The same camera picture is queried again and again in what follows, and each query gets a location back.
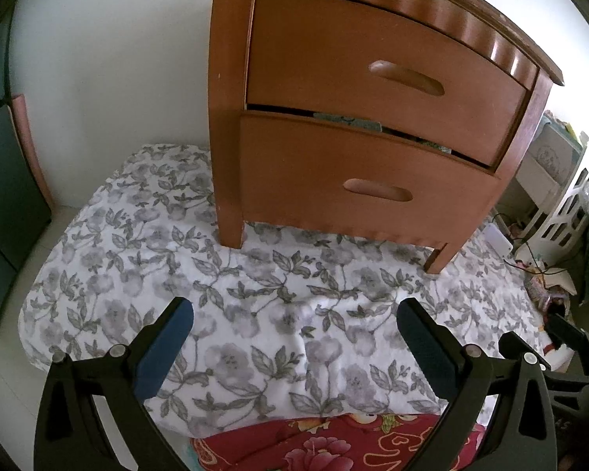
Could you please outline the white slatted rack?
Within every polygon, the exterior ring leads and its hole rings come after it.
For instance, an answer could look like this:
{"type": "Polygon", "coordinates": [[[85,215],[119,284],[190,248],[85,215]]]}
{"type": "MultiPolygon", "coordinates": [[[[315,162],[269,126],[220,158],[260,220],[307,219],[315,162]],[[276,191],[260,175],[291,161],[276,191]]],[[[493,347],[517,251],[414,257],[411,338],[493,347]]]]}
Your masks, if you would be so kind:
{"type": "Polygon", "coordinates": [[[544,115],[515,180],[533,203],[515,258],[554,267],[589,224],[589,138],[544,115]]]}

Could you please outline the grey floral white quilt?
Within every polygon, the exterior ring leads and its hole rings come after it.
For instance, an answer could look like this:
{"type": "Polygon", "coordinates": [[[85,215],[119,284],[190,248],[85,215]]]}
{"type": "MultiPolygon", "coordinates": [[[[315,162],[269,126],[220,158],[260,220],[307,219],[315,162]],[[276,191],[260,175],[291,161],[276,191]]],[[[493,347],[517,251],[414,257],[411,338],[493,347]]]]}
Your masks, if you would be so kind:
{"type": "Polygon", "coordinates": [[[25,354],[47,369],[126,345],[176,297],[189,337],[146,407],[190,437],[277,418],[444,409],[396,325],[415,298],[462,343],[496,355],[517,333],[548,343],[522,272],[475,233],[436,276],[426,249],[253,223],[219,245],[208,151],[146,145],[94,192],[21,308],[25,354]]]}

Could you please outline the red floral blanket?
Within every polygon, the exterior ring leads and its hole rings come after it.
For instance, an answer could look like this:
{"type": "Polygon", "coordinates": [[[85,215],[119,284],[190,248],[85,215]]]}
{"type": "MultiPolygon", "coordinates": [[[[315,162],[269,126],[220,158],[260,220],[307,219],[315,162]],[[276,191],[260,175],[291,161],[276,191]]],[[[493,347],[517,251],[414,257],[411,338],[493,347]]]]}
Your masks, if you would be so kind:
{"type": "Polygon", "coordinates": [[[402,470],[437,414],[342,414],[274,420],[191,439],[193,470],[402,470]]]}

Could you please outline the brown wooden nightstand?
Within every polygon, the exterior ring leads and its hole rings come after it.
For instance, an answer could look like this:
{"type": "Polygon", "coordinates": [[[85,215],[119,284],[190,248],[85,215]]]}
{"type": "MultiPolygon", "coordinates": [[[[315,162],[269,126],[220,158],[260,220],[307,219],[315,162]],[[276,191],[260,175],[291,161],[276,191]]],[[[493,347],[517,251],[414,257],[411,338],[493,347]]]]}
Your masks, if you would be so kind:
{"type": "Polygon", "coordinates": [[[484,0],[212,0],[221,243],[248,222],[431,249],[439,273],[510,183],[555,62],[484,0]]]}

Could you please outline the dark green cabinet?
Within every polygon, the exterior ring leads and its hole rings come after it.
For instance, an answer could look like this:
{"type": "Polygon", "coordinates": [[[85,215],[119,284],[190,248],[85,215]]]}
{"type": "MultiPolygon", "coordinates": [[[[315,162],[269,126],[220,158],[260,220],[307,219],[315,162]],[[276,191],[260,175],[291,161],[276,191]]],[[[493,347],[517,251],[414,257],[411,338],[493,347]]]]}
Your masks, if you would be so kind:
{"type": "Polygon", "coordinates": [[[9,10],[0,22],[0,320],[16,277],[51,222],[15,126],[8,74],[12,17],[9,10]]]}

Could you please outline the wooden drawer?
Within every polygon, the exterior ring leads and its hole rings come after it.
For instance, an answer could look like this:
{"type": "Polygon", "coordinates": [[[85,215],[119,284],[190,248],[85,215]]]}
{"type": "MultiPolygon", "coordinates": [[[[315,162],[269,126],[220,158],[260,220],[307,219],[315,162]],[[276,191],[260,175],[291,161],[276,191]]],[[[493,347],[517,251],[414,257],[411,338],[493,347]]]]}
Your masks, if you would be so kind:
{"type": "Polygon", "coordinates": [[[246,221],[431,248],[465,243],[500,185],[403,139],[260,113],[241,118],[240,174],[246,221]]]}
{"type": "Polygon", "coordinates": [[[375,121],[490,166],[526,95],[414,20],[348,0],[255,0],[251,104],[375,121]]]}

